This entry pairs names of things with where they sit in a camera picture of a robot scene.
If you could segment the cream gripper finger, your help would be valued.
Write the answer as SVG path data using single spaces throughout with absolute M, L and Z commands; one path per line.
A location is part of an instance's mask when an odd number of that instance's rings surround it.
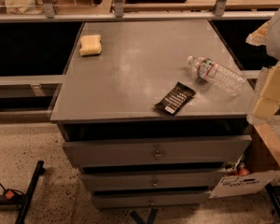
M 251 110 L 252 121 L 267 121 L 280 108 L 280 66 L 271 68 L 266 79 L 260 78 L 262 88 Z
M 270 22 L 264 22 L 256 31 L 249 34 L 245 42 L 252 46 L 261 46 L 266 44 Z

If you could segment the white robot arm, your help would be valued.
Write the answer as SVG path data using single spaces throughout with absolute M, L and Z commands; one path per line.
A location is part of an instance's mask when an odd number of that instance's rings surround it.
M 263 68 L 260 72 L 256 94 L 247 115 L 250 124 L 259 125 L 271 119 L 280 108 L 280 8 L 245 42 L 253 46 L 265 45 L 267 54 L 277 60 L 273 68 Z

